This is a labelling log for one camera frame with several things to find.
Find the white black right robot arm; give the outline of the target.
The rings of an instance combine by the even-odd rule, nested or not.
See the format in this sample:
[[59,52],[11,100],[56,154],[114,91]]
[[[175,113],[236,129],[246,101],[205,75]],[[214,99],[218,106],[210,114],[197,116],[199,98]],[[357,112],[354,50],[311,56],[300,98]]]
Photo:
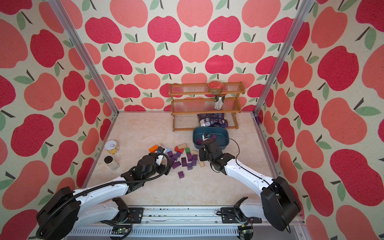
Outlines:
[[219,215],[235,219],[240,224],[248,224],[252,219],[265,219],[279,231],[291,231],[290,223],[302,211],[302,207],[284,178],[273,179],[252,170],[237,157],[223,153],[214,138],[203,136],[202,144],[199,149],[201,161],[208,161],[214,172],[238,180],[261,199],[258,203],[243,197],[233,206],[232,212],[220,211]]

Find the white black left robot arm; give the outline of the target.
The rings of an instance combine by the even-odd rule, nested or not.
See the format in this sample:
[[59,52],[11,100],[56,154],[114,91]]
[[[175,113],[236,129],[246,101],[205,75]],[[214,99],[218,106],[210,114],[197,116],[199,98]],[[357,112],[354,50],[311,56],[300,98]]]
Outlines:
[[75,228],[116,219],[119,212],[126,209],[119,197],[167,175],[171,166],[166,150],[159,147],[110,182],[77,190],[61,188],[37,213],[36,238],[61,240]]

